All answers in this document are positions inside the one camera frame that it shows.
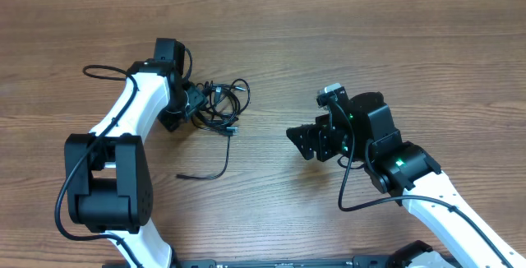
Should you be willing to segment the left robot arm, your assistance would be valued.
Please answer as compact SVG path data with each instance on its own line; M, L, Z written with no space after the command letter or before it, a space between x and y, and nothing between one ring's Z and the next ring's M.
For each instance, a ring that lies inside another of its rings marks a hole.
M189 57L184 44L158 38L152 58L121 72L124 90L104 119L67 138L66 179L54 210L65 238L108 240L127 267L180 265L151 219L154 191L144 143L155 121L172 132L206 104L189 80Z

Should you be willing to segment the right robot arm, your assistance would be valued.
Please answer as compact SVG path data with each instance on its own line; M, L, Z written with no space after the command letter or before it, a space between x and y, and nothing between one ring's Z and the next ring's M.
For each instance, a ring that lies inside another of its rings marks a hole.
M462 198L439 163L421 146L403 141L380 92L348 97L345 88L316 97L326 114L287 129L304 159L341 155L359 161L373 186L418 218L462 267L523 267L525 259Z

